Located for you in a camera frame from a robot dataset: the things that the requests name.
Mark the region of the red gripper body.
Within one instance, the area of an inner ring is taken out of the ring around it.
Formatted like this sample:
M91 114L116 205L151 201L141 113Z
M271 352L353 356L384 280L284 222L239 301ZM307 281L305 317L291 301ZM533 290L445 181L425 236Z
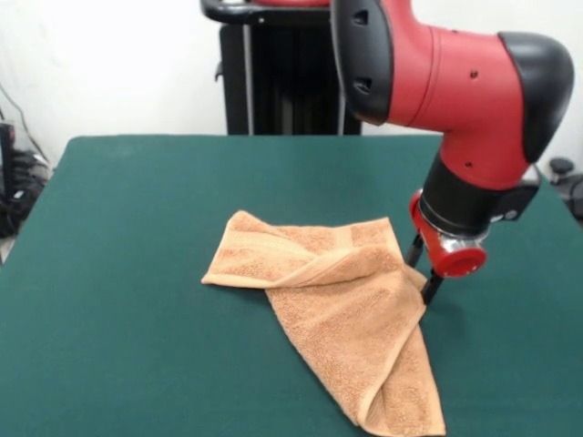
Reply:
M432 269L441 277L464 277L486 262L483 241L486 233L473 237L448 234L434 227L420 209L422 190L418 189L409 202L409 213L414 229L424 240Z

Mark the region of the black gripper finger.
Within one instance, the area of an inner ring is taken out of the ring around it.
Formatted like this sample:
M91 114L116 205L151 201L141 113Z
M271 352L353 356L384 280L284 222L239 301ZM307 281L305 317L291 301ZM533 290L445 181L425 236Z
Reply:
M420 233L414 237L414 241L406 253L406 264L415 267L424 251L424 240Z
M432 302L442 283L443 278L432 269L431 275L421 291L424 304L430 304Z

